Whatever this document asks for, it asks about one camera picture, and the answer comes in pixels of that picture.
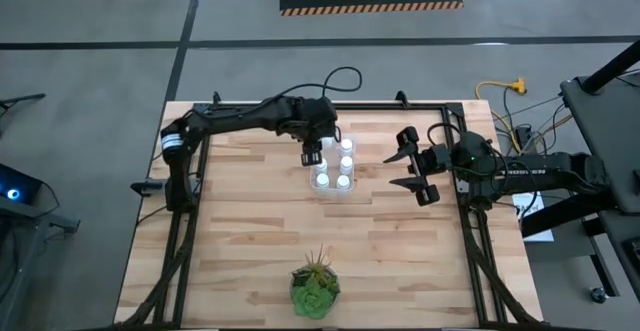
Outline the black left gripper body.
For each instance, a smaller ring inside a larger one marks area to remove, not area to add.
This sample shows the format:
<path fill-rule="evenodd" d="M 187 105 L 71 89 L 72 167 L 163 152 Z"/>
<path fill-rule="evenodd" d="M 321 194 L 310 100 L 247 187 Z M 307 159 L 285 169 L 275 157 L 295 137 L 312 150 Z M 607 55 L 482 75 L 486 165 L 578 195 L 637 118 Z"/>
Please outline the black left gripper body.
<path fill-rule="evenodd" d="M 293 122 L 292 137 L 302 143 L 301 164 L 314 166 L 322 162 L 322 139 L 335 136 L 337 112 L 327 97 L 305 99 Z"/>

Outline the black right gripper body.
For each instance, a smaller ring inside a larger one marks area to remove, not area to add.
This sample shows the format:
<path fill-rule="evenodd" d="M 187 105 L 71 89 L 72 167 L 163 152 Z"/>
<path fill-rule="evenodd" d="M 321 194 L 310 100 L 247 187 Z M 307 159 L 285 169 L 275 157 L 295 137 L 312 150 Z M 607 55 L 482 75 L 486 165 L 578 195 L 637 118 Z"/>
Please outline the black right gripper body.
<path fill-rule="evenodd" d="M 406 143 L 415 145 L 415 153 L 408 156 L 410 164 L 407 170 L 409 177 L 421 176 L 425 179 L 425 189 L 410 191 L 414 194 L 419 206 L 426 206 L 440 200 L 440 194 L 435 185 L 430 185 L 427 177 L 445 173 L 453 168 L 451 156 L 446 145 L 438 144 L 422 151 L 418 150 L 419 136 L 413 126 L 406 127 L 397 134 L 398 147 Z"/>

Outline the clear plastic basket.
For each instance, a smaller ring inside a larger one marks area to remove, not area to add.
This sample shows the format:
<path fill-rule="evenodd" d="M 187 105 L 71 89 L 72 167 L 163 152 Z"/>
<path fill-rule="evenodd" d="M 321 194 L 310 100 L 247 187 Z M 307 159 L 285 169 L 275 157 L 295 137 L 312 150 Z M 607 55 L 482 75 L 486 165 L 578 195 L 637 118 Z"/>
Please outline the clear plastic basket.
<path fill-rule="evenodd" d="M 345 153 L 340 148 L 340 143 L 343 139 L 350 139 L 353 142 L 353 151 L 351 153 Z M 316 186 L 316 176 L 320 173 L 316 169 L 316 166 L 311 167 L 310 176 L 309 176 L 309 184 L 311 189 L 314 190 L 318 195 L 322 197 L 341 197 L 346 196 L 350 193 L 355 186 L 355 156 L 356 156 L 356 139 L 354 136 L 343 136 L 340 142 L 336 141 L 334 138 L 323 138 L 322 139 L 322 159 L 325 158 L 328 162 L 328 170 L 326 174 L 330 178 L 330 184 L 326 188 L 320 188 Z M 353 171 L 347 175 L 351 180 L 351 187 L 346 190 L 341 190 L 336 188 L 336 180 L 340 175 L 340 160 L 344 156 L 350 156 L 353 159 Z"/>

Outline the white paper sheet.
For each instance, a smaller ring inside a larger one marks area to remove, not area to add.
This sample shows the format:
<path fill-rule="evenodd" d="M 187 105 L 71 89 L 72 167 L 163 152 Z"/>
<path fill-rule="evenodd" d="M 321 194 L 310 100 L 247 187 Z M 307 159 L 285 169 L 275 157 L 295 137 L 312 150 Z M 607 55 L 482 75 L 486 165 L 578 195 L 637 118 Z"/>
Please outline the white paper sheet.
<path fill-rule="evenodd" d="M 516 217 L 519 222 L 523 241 L 525 243 L 553 242 L 554 236 L 551 224 L 538 215 L 547 206 L 540 192 L 518 193 L 511 196 L 514 206 L 517 208 Z"/>

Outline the succulent in triangle-patterned pot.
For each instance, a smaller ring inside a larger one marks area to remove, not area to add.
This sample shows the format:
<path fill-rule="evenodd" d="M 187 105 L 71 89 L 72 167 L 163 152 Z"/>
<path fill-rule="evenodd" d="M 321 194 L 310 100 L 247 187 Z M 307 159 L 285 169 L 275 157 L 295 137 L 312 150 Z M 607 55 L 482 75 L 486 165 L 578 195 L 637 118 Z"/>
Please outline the succulent in triangle-patterned pot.
<path fill-rule="evenodd" d="M 321 245 L 317 253 L 311 251 L 305 256 L 304 266 L 291 273 L 289 295 L 297 316 L 323 319 L 341 293 L 339 278 L 325 258 L 324 245 Z"/>

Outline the black side table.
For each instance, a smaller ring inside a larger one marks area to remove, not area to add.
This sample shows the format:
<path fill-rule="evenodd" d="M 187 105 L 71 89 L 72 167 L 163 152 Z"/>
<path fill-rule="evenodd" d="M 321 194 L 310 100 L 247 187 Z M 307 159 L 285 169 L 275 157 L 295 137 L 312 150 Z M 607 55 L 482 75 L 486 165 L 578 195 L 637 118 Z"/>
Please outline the black side table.
<path fill-rule="evenodd" d="M 600 158 L 611 186 L 576 194 L 542 214 L 551 228 L 594 214 L 583 223 L 589 236 L 606 234 L 640 302 L 640 80 L 628 69 L 640 62 L 640 39 L 590 76 L 560 85 L 565 104 L 591 154 Z"/>

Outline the black tripod leg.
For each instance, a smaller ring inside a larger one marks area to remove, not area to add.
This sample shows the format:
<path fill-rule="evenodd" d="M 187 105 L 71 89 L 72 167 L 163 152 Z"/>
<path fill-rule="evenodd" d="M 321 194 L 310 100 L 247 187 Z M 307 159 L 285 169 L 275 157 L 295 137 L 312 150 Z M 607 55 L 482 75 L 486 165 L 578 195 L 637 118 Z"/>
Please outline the black tripod leg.
<path fill-rule="evenodd" d="M 26 95 L 21 97 L 3 99 L 3 100 L 0 100 L 0 109 L 2 109 L 3 111 L 8 111 L 11 107 L 15 106 L 19 102 L 35 101 L 35 100 L 43 99 L 45 97 L 46 95 L 44 93 L 39 93 L 39 94 L 31 94 L 31 95 Z"/>

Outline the black device with blue light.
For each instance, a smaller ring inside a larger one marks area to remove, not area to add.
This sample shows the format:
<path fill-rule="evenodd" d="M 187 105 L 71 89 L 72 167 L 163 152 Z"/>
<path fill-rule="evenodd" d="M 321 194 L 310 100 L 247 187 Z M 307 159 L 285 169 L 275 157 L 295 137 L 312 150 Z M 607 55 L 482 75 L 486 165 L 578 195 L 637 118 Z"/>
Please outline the black device with blue light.
<path fill-rule="evenodd" d="M 43 182 L 16 169 L 0 164 L 0 196 L 10 201 L 33 205 Z"/>

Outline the grey metal stand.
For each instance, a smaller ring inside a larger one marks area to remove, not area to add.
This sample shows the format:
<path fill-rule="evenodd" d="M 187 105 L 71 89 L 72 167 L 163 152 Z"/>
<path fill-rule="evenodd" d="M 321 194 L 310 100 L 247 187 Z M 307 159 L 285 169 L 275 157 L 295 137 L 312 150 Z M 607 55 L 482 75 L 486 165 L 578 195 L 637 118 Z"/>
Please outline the grey metal stand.
<path fill-rule="evenodd" d="M 3 248 L 8 254 L 8 282 L 3 285 L 0 276 L 0 331 L 11 331 L 15 325 L 29 286 L 31 274 L 40 246 L 49 227 L 58 227 L 66 234 L 76 233 L 80 220 L 53 212 L 38 210 L 35 206 L 0 197 L 0 220 L 9 223 L 7 241 Z"/>

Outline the black aluminium frame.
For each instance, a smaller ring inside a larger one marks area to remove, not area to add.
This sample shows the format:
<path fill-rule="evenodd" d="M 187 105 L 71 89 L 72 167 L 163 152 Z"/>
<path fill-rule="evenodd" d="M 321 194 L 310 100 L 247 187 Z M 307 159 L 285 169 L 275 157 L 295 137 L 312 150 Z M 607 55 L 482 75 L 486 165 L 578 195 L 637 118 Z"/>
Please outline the black aluminium frame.
<path fill-rule="evenodd" d="M 355 186 L 341 197 L 311 189 L 311 168 L 289 136 L 211 137 L 189 168 L 203 175 L 195 216 L 167 212 L 162 196 L 143 201 L 115 320 L 135 313 L 187 234 L 191 257 L 149 315 L 173 329 L 466 329 L 494 318 L 489 283 L 469 267 L 451 174 L 432 177 L 440 200 L 422 207 L 390 183 L 406 176 L 406 162 L 384 163 L 408 126 L 422 146 L 443 140 L 450 112 L 427 102 L 340 104 L 339 127 L 357 143 Z M 289 287 L 321 245 L 341 293 L 313 320 L 294 313 Z"/>

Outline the black side bracket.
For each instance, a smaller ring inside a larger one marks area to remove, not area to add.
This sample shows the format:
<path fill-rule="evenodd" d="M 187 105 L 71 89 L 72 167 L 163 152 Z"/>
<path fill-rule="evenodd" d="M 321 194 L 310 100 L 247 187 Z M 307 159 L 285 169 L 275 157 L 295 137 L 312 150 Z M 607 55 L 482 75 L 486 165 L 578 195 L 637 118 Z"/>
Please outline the black side bracket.
<path fill-rule="evenodd" d="M 165 188 L 165 180 L 145 179 L 143 181 L 133 182 L 130 188 L 141 197 L 149 197 L 156 194 L 162 194 Z"/>

